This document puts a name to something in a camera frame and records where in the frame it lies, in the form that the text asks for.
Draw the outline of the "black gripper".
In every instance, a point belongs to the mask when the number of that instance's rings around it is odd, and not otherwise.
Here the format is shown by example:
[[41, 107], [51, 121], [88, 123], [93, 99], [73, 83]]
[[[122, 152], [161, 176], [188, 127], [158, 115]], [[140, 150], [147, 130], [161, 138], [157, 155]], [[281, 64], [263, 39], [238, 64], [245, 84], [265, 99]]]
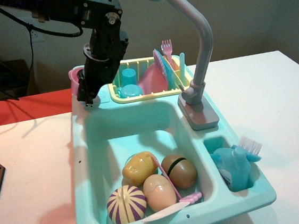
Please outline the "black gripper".
[[93, 107], [101, 87], [113, 82], [128, 47], [128, 35], [121, 29], [120, 16], [107, 13], [84, 45], [84, 69], [78, 73], [77, 100]]

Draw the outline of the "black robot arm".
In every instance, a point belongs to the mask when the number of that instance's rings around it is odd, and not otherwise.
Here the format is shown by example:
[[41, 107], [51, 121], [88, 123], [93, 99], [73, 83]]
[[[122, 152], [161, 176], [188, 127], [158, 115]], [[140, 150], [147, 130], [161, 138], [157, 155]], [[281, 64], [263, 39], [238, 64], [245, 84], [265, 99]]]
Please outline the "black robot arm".
[[[77, 33], [48, 31], [28, 24], [4, 11], [4, 6], [30, 11], [40, 22], [49, 20], [71, 23]], [[119, 0], [0, 0], [0, 13], [26, 27], [43, 34], [79, 37], [83, 29], [92, 30], [84, 45], [86, 62], [78, 73], [77, 99], [93, 106], [101, 87], [113, 82], [128, 46], [128, 35], [121, 30], [122, 8]]]

